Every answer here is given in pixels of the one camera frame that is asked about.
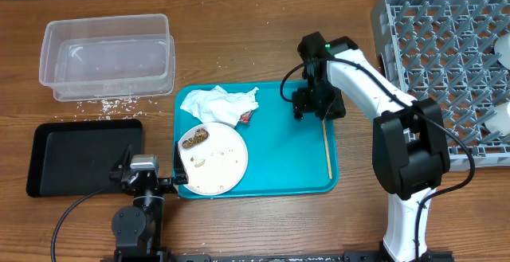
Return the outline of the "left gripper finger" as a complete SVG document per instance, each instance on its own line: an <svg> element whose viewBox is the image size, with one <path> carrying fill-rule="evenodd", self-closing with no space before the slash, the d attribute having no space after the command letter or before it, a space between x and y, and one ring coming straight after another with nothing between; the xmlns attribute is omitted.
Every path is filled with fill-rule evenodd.
<svg viewBox="0 0 510 262"><path fill-rule="evenodd" d="M183 165L180 153L179 153L179 143L175 142L174 145L174 153L173 153L173 172L174 172L174 184L176 185L186 185L188 183L188 176Z"/></svg>
<svg viewBox="0 0 510 262"><path fill-rule="evenodd" d="M120 158L117 160L117 162L114 163L113 167L112 167L112 170L113 171L119 171L121 170L123 167L125 166L129 166L129 163L131 161L131 150L132 150L132 145L131 144L128 144L125 148L124 148L124 152L122 153L122 155L120 156Z"/></svg>

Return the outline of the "white round plate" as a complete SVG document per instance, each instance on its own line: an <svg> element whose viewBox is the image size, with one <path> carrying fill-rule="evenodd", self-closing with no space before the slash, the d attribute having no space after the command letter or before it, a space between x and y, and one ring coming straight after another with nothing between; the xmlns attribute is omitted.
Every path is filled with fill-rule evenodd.
<svg viewBox="0 0 510 262"><path fill-rule="evenodd" d="M190 149L182 142L205 128L209 138ZM179 153L188 183L184 187L193 194L217 196L233 189L243 178L248 166L248 149L244 139L224 123L202 123L192 127L178 141Z"/></svg>

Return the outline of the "wooden chopstick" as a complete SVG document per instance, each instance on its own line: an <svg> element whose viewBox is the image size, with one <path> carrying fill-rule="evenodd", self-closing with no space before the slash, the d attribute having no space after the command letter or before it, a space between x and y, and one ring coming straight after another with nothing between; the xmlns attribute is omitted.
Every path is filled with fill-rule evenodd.
<svg viewBox="0 0 510 262"><path fill-rule="evenodd" d="M323 131L323 137L324 137L324 149L325 149L327 169L328 169L328 179L332 180L332 165L331 165L331 158L330 158L330 153L329 153L328 134L327 134L325 120L321 121L321 124L322 124L322 131Z"/></svg>

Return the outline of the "white cup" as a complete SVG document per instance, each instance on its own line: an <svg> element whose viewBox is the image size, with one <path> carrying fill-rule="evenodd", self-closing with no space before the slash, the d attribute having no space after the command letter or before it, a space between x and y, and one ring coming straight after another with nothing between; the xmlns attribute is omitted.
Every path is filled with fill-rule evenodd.
<svg viewBox="0 0 510 262"><path fill-rule="evenodd" d="M485 127L491 133L499 131L501 136L508 135L510 133L509 102L495 106L493 111L495 114L484 123Z"/></svg>

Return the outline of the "grey bowl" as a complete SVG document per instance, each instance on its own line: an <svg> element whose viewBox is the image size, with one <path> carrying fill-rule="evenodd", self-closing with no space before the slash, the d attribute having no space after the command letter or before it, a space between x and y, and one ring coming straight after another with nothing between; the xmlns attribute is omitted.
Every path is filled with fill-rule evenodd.
<svg viewBox="0 0 510 262"><path fill-rule="evenodd" d="M494 52L500 54L499 63L506 69L510 69L510 33L497 39Z"/></svg>

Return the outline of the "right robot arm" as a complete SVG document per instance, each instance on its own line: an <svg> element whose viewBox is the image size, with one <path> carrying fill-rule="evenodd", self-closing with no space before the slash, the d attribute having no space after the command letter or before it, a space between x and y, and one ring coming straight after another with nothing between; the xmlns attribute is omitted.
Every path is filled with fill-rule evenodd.
<svg viewBox="0 0 510 262"><path fill-rule="evenodd" d="M348 96L372 123L372 166L389 194L387 229L377 259L451 261L451 254L431 252L426 245L428 197L437 193L450 170L439 104L395 87L349 37L325 41L320 33L311 33L297 52L307 84L288 98L295 119L308 112L324 122L343 118L343 97Z"/></svg>

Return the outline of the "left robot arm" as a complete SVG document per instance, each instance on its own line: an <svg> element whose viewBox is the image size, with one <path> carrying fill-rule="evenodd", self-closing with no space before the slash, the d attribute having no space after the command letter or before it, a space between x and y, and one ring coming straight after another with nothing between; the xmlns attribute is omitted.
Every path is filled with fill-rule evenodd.
<svg viewBox="0 0 510 262"><path fill-rule="evenodd" d="M175 155L175 174L159 176L159 162L153 154L133 154L127 145L109 178L123 193L133 197L112 218L116 238L115 261L175 261L171 251L161 245L164 196L177 194L186 185L188 175L180 154Z"/></svg>

